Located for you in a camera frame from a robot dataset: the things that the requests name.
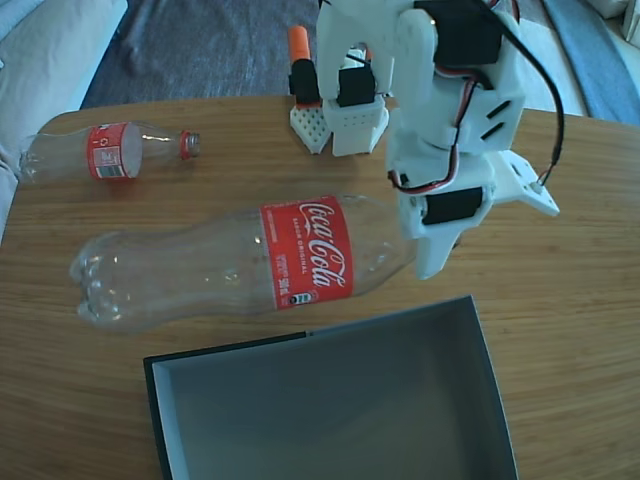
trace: empty plastic bottle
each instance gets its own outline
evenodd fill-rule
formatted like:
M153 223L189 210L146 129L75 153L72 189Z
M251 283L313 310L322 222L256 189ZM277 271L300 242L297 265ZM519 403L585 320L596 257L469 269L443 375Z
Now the empty plastic bottle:
M139 331L193 315L252 315L362 295L414 255L393 208L340 195L173 232L108 233L85 245L70 274L82 288L81 317Z
M27 139L18 176L25 183L79 178L135 178L145 167L167 165L200 153L200 137L139 122L89 127L66 135Z

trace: wooden table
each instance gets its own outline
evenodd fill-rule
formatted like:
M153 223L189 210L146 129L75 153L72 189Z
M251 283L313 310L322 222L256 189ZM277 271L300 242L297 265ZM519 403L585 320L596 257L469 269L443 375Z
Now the wooden table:
M202 133L192 170L132 184L21 187L0 250L0 478L158 479L142 358L282 334L472 293L524 480L640 475L640 131L568 118L556 219L497 207L446 269L259 318L197 318L119 336L75 315L67 269L107 230L153 231L330 192L393 201L383 152L311 157L290 100L233 98L85 110L48 132L141 119ZM555 122L527 112L515 150L546 167Z

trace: box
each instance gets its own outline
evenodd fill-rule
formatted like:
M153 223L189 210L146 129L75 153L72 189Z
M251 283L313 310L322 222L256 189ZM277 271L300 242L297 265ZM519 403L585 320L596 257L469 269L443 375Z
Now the box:
M471 298L144 365L166 480L517 478Z

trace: bottle label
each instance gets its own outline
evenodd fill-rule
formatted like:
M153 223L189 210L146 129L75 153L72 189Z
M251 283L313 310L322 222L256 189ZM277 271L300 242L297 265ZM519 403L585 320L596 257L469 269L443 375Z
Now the bottle label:
M128 123L93 127L87 141L87 163L93 178L129 178L122 163L122 137Z
M267 205L260 214L278 310L351 296L351 242L336 197Z

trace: coca-cola logo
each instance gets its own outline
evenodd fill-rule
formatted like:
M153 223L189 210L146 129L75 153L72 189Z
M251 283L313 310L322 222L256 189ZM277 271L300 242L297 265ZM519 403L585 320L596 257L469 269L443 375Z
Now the coca-cola logo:
M344 254L335 246L335 238L331 229L331 217L336 211L322 203L303 203L299 206L307 233L307 247L311 253L309 261L313 284L317 287L329 287L335 283L344 287L347 262Z

